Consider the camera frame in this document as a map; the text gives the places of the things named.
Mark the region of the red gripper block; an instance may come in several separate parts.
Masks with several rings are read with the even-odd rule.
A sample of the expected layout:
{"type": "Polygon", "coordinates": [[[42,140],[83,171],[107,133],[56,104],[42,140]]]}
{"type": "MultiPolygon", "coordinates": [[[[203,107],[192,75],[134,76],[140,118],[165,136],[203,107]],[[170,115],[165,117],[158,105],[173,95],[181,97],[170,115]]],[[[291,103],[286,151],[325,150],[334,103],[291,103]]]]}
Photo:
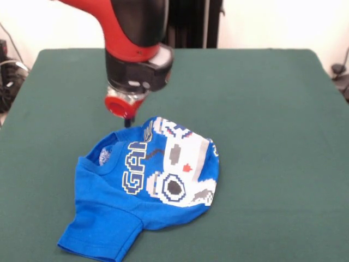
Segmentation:
{"type": "Polygon", "coordinates": [[[105,106],[113,115],[125,118],[124,127],[130,128],[135,123],[135,116],[143,101],[143,98],[123,94],[107,95],[105,106]]]}

